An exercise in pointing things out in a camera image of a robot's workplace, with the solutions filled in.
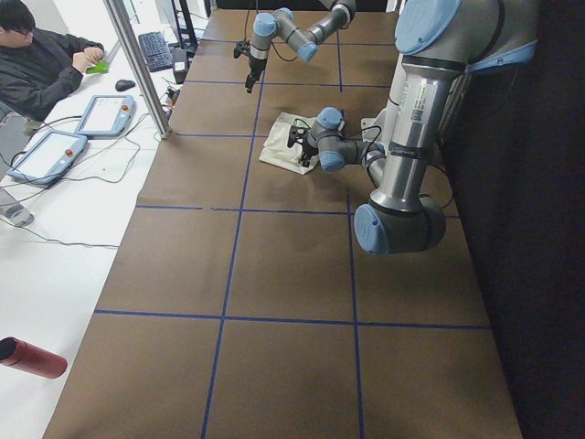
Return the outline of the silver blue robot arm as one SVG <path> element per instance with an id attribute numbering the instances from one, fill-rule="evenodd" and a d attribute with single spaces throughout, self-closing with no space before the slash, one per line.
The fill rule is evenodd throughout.
<path id="1" fill-rule="evenodd" d="M 339 130 L 343 115 L 334 107 L 322 109 L 309 128 L 290 128 L 287 145 L 301 145 L 300 165 L 318 156 L 328 172 L 353 164 L 367 171 L 375 189 L 354 216 L 365 252 L 423 252 L 441 241 L 444 214 L 420 186 L 452 83 L 462 75 L 529 62 L 539 8 L 538 1 L 408 1 L 395 30 L 401 59 L 381 112 L 383 140 L 345 139 Z"/>
<path id="2" fill-rule="evenodd" d="M 322 1 L 328 13 L 306 29 L 297 26 L 293 11 L 282 7 L 272 12 L 256 15 L 250 40 L 242 40 L 234 48 L 234 58 L 245 55 L 249 59 L 250 73 L 245 81 L 245 90 L 252 93 L 267 67 L 272 41 L 280 38 L 296 56 L 310 61 L 318 47 L 338 30 L 346 28 L 356 16 L 355 1 Z"/>

